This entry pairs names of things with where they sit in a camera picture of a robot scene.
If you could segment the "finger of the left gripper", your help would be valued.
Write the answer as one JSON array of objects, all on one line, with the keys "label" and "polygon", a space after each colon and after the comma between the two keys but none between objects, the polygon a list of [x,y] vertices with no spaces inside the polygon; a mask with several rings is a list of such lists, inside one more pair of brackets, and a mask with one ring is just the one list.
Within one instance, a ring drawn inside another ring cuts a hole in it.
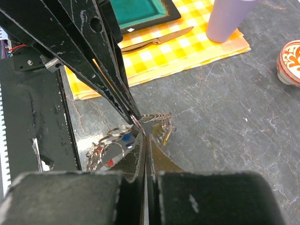
[{"label": "finger of the left gripper", "polygon": [[110,101],[126,120],[142,117],[128,86],[120,48],[95,0],[46,0],[96,74],[69,66],[79,80]]}]

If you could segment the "blue tagged silver key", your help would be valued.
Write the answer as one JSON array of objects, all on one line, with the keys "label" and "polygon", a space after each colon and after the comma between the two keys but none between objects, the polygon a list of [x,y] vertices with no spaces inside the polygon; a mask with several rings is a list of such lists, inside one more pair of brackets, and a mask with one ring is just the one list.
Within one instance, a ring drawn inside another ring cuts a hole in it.
[{"label": "blue tagged silver key", "polygon": [[121,140],[124,142],[125,147],[127,149],[130,149],[134,145],[135,137],[131,133],[128,133],[128,134],[124,135]]}]

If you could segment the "yellow tagged key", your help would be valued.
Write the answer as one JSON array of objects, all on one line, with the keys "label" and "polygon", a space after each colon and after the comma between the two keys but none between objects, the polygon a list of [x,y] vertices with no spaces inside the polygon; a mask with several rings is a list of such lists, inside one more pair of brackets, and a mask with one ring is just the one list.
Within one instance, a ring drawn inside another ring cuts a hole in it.
[{"label": "yellow tagged key", "polygon": [[168,138],[171,135],[172,130],[165,131],[164,127],[158,123],[153,126],[152,134],[159,139],[163,146],[167,145]]}]

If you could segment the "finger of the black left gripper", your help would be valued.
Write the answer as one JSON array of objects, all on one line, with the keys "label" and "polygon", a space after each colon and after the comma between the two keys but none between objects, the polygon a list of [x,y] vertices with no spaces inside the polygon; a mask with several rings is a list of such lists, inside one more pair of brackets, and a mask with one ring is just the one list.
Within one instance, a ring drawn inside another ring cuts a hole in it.
[{"label": "finger of the black left gripper", "polygon": [[[97,0],[97,4],[118,46],[122,34],[111,3]],[[96,74],[45,0],[1,1],[0,24],[10,35],[42,55],[55,57],[68,68],[74,64],[78,69],[86,69],[88,75]]]}]

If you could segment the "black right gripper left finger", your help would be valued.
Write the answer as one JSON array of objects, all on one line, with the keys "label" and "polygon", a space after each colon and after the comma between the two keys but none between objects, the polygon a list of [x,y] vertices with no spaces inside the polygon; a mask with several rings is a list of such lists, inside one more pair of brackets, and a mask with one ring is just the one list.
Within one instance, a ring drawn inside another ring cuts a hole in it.
[{"label": "black right gripper left finger", "polygon": [[141,225],[144,136],[109,171],[27,172],[0,206],[3,225]]}]

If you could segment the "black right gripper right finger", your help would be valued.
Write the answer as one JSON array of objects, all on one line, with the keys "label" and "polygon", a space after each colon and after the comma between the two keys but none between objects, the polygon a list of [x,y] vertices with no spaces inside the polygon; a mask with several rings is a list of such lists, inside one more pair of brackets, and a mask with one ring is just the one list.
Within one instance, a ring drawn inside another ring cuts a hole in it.
[{"label": "black right gripper right finger", "polygon": [[149,223],[152,225],[283,225],[274,194],[262,175],[184,172],[147,135]]}]

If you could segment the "metal chain keyring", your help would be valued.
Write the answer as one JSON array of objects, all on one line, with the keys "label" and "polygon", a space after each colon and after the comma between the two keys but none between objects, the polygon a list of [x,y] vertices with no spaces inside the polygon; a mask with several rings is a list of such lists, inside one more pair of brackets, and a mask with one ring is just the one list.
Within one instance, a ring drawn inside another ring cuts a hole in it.
[{"label": "metal chain keyring", "polygon": [[[139,120],[140,124],[145,124],[145,123],[149,123],[149,122],[153,122],[154,125],[160,123],[163,127],[165,131],[170,131],[172,130],[172,132],[174,132],[176,130],[175,127],[172,126],[172,116],[170,113],[165,113],[165,114],[145,114],[142,116],[142,118]],[[101,169],[97,169],[97,163],[95,162],[96,157],[95,152],[96,152],[96,147],[97,146],[102,146],[103,150],[105,150],[107,147],[109,147],[112,144],[118,144],[122,147],[123,149],[123,157],[125,156],[125,154],[129,153],[129,151],[132,149],[127,149],[125,147],[124,142],[121,140],[123,138],[124,135],[131,133],[133,135],[133,125],[124,125],[124,126],[120,126],[120,127],[116,127],[114,129],[109,130],[106,133],[106,136],[101,138],[98,143],[92,143],[92,149],[86,153],[86,157],[88,158],[88,162],[87,162],[87,166],[86,166],[86,170],[88,172],[91,171],[96,171],[96,170],[109,170],[108,169],[104,169],[103,167]]]}]

